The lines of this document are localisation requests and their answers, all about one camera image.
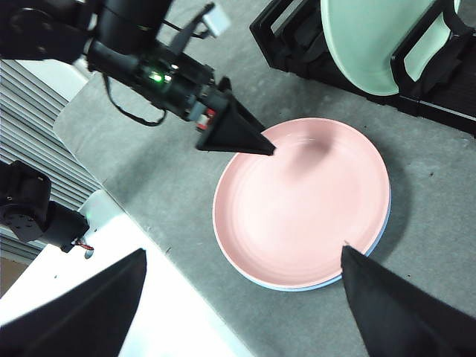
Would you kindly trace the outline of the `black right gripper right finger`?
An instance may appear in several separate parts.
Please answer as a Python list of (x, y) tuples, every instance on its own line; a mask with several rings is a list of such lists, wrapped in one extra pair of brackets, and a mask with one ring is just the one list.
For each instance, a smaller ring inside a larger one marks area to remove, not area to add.
[(347, 302), (369, 356), (474, 356), (475, 318), (432, 297), (349, 245)]

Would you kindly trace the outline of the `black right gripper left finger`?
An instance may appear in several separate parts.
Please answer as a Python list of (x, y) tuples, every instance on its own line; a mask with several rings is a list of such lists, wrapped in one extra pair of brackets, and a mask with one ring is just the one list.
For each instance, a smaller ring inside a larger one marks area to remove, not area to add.
[(2, 356), (118, 356), (147, 274), (139, 248), (1, 327)]

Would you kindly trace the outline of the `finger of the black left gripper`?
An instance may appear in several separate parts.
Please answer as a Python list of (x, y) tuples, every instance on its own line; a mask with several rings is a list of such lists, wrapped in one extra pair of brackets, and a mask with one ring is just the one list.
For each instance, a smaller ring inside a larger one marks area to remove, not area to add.
[(251, 114), (242, 104), (241, 102), (238, 101), (238, 99), (234, 96), (234, 93), (232, 91), (232, 86), (231, 86), (231, 81), (228, 77), (224, 76), (220, 81), (219, 81), (219, 90), (220, 91), (229, 91), (231, 95), (235, 98), (236, 100), (236, 105), (237, 105), (237, 110), (239, 114), (247, 121), (249, 122), (258, 132), (262, 132), (265, 127), (264, 125), (258, 121), (258, 119), (255, 118), (253, 114)]
[(276, 149), (239, 114), (236, 100), (228, 102), (223, 110), (206, 108), (196, 128), (201, 132), (197, 150), (273, 155)]

